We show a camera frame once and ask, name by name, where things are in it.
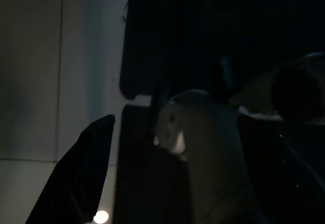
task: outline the small light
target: small light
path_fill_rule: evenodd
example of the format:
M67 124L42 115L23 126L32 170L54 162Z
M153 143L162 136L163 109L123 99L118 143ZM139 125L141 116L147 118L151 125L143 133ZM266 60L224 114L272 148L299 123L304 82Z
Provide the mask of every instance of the small light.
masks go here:
M100 210L93 217L93 220L98 224L103 224L108 220L108 213L104 210Z

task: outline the bright spot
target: bright spot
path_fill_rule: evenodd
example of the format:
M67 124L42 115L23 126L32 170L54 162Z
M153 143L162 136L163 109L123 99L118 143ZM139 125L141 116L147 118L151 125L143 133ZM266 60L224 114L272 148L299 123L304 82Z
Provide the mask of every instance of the bright spot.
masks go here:
M108 213L104 210L98 211L93 217L93 220L98 224L103 224L108 220Z

